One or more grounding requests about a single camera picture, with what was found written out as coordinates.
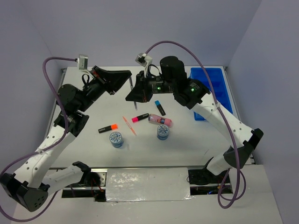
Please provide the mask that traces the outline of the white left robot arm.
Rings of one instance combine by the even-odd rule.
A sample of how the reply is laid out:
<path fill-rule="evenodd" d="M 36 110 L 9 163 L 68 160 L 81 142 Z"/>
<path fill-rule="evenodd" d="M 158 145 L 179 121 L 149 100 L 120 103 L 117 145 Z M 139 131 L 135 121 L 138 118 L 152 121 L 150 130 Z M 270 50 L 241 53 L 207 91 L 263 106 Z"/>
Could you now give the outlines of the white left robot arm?
<path fill-rule="evenodd" d="M 6 193 L 30 212 L 38 210 L 47 197 L 77 183 L 86 186 L 99 176 L 91 168 L 76 161 L 51 175 L 49 168 L 85 127 L 89 116 L 84 112 L 105 92 L 114 95 L 131 77 L 129 70 L 108 71 L 94 66 L 82 78 L 78 89 L 64 84 L 58 89 L 58 102 L 63 106 L 44 141 L 26 162 L 12 174 L 5 172 L 0 183 Z"/>

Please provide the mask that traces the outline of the thin purple pen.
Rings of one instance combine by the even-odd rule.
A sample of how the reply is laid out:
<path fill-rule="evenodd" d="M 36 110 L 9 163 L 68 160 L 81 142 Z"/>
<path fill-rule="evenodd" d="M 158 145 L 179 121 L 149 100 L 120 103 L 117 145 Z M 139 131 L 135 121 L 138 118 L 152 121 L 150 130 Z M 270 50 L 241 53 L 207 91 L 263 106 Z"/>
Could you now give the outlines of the thin purple pen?
<path fill-rule="evenodd" d="M 133 87 L 132 77 L 129 78 L 129 84 L 130 84 L 130 89 L 131 89 L 129 95 L 131 96 L 131 98 L 133 98 L 134 97 L 133 96 L 134 95 L 134 87 Z M 135 110 L 137 111 L 138 110 L 137 103 L 135 101 L 133 101 L 133 103 L 134 103 Z"/>

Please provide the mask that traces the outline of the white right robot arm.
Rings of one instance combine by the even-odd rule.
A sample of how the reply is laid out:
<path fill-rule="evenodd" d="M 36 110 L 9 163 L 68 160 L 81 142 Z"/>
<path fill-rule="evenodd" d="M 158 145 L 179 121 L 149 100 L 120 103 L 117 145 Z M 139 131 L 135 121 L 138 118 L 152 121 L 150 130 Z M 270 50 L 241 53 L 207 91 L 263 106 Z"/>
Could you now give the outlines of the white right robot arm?
<path fill-rule="evenodd" d="M 214 99 L 208 87 L 197 79 L 188 78 L 184 63 L 177 57 L 167 56 L 160 61 L 159 76 L 149 74 L 152 58 L 147 54 L 138 55 L 136 62 L 144 70 L 136 75 L 135 86 L 126 101 L 146 103 L 153 94 L 172 93 L 180 105 L 201 115 L 229 142 L 226 152 L 211 158 L 205 165 L 203 177 L 207 182 L 216 181 L 220 173 L 229 168 L 243 168 L 263 137 L 260 129 L 242 123 Z"/>

